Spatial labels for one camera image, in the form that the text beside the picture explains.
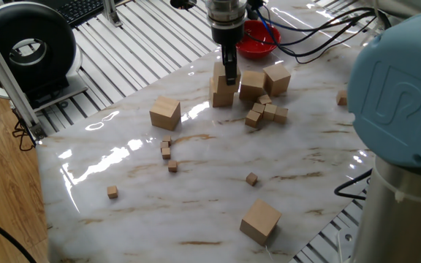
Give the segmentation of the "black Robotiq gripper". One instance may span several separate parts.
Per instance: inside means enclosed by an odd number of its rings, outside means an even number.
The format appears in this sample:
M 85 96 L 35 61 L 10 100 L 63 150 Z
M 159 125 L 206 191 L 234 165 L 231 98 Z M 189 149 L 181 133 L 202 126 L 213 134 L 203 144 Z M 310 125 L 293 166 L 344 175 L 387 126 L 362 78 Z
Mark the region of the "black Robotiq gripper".
M 236 24 L 212 23 L 210 27 L 213 41 L 221 45 L 227 85 L 234 85 L 238 68 L 235 45 L 243 38 L 244 22 Z

